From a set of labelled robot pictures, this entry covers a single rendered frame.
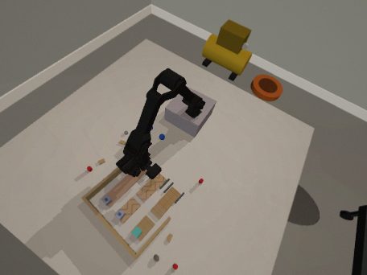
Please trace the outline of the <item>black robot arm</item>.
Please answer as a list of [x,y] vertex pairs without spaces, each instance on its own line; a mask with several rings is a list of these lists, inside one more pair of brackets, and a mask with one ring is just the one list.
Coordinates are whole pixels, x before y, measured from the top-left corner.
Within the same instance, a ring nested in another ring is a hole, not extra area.
[[[151,143],[151,128],[159,111],[160,105],[164,101],[175,98],[180,94],[182,102],[188,105],[185,113],[192,118],[196,118],[202,113],[205,101],[197,96],[186,86],[186,80],[170,68],[163,70],[154,80],[153,87],[146,94],[146,103],[143,107],[141,117],[136,129],[131,131],[127,139],[124,150],[127,154],[122,157],[116,165],[124,173],[138,177],[141,173],[139,160],[144,160],[148,156],[148,148]],[[157,92],[158,86],[162,84],[171,91],[160,94]],[[133,148],[132,148],[132,147]]]

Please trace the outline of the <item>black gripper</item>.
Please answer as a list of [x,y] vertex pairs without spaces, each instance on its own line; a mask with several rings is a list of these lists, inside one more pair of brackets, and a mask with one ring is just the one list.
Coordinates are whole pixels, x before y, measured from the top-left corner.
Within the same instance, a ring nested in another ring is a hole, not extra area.
[[[127,152],[125,150],[123,150],[123,154],[126,155]],[[156,163],[153,166],[151,166],[152,161],[150,160],[151,159],[149,157],[150,155],[151,154],[148,152],[147,158],[144,159],[144,160],[139,160],[138,162],[140,164],[142,164],[142,166],[140,167],[141,168],[140,170],[142,170],[142,171],[147,170],[146,175],[150,179],[154,179],[162,171],[162,168],[158,164],[156,164]]]

